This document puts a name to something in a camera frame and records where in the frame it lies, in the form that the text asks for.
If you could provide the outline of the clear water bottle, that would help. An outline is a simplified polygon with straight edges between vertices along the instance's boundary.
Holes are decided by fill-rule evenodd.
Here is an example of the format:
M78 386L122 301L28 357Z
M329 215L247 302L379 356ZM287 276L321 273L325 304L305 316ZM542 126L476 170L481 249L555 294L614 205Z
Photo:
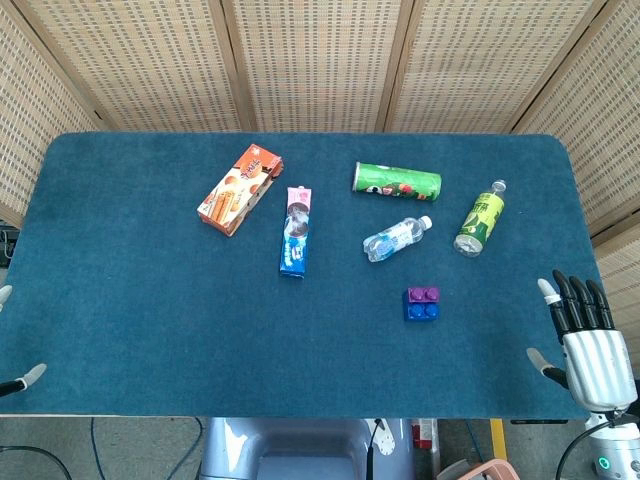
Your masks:
M380 262L400 250L418 243L424 233L432 227L429 216L405 218L387 229L367 237L363 241L363 252L370 262Z

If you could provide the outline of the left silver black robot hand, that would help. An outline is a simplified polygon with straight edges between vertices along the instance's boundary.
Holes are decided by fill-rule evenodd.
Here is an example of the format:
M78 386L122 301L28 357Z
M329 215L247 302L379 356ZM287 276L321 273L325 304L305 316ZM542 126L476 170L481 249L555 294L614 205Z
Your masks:
M0 287L0 312L4 307L4 304L9 299L12 290L13 287L11 285ZM0 398L23 390L27 390L30 386L32 386L39 380L39 378L44 374L46 370L47 365L45 363L40 363L35 365L22 377L18 377L12 381L0 383Z

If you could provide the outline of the blue pink cookie box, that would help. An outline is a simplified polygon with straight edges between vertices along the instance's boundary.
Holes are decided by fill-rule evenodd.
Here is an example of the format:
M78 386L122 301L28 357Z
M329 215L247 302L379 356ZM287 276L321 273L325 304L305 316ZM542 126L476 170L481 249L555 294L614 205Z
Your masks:
M303 278L306 273L312 190L304 186L287 189L286 217L279 271Z

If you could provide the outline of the blue toy brick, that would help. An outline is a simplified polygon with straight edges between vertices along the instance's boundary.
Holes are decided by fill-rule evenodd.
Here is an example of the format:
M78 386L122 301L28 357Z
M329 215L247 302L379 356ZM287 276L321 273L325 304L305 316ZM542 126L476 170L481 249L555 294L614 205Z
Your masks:
M440 317L438 301L414 301L409 292L403 293L403 315L406 322L428 323Z

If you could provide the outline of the bamboo folding screen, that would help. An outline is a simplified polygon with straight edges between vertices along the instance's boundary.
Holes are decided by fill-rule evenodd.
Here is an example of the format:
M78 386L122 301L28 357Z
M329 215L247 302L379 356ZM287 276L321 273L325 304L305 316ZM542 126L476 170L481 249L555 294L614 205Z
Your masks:
M554 135L640 352L640 0L0 0L0 221L92 130Z

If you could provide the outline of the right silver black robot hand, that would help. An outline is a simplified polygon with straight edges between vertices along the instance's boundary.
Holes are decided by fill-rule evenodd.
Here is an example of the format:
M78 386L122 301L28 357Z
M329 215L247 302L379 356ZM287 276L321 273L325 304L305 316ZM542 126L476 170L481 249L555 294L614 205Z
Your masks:
M592 280L552 272L554 283L537 280L547 305L564 366L552 365L539 350L527 356L546 378L568 390L583 409L594 413L626 412L638 400L636 381L621 331L616 329L608 299Z

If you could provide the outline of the green chips can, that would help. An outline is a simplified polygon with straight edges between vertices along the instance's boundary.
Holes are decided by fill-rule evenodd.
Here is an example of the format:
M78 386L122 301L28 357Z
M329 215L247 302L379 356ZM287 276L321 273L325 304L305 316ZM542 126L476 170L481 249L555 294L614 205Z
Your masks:
M442 178L437 173L357 162L352 182L354 192L434 201Z

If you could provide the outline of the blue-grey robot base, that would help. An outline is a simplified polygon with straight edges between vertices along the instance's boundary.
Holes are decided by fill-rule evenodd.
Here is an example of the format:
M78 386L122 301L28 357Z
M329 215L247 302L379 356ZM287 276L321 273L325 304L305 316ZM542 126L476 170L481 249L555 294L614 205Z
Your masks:
M415 480L410 421L391 456L368 420L213 417L198 480Z

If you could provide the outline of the green label drink bottle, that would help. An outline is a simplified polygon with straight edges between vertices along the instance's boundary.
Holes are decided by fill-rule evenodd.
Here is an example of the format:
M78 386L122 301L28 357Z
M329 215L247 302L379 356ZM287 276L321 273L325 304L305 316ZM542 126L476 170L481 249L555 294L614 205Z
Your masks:
M475 200L454 240L455 249L467 257L476 257L485 244L504 209L506 181L495 180L490 189Z

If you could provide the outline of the white metal mounting bracket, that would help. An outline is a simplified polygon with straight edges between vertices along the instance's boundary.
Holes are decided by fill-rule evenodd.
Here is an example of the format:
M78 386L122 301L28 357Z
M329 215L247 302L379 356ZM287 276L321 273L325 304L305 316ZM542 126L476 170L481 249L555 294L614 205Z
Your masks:
M373 445L382 456L391 456L400 444L402 421L398 418L368 420Z

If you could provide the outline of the orange biscuit box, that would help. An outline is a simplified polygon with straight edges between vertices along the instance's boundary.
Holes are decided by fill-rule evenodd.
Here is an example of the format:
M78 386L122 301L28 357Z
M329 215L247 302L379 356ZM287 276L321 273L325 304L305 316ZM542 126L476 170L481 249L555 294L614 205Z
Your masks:
M198 216L231 237L283 168L279 155L251 144L199 205Z

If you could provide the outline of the red white container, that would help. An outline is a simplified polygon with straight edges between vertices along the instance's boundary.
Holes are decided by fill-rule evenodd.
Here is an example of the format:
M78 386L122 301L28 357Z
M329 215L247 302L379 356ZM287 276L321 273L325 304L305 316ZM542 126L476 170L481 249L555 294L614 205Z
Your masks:
M411 420L413 445L416 449L434 450L438 446L438 424L434 418Z

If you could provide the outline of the blue table mat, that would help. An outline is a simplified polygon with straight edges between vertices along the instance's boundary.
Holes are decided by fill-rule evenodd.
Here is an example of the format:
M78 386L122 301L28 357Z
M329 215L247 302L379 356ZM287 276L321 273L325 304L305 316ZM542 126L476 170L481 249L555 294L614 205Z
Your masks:
M236 232L197 209L251 144L282 173ZM437 173L434 201L354 192L357 162ZM506 181L476 257L454 240ZM279 271L287 189L312 190L306 273ZM370 262L363 241L429 216ZM597 279L569 155L550 135L67 133L48 147L8 271L0 414L578 418L526 350L562 358L537 280ZM437 287L440 317L403 293Z

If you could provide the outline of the pink plastic basket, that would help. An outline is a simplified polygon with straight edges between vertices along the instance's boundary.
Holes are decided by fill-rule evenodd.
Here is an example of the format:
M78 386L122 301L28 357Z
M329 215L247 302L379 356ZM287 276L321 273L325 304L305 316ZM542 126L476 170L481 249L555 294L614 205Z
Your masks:
M520 480L518 474L505 460L492 459L472 466L467 460L460 460L446 467L436 480Z

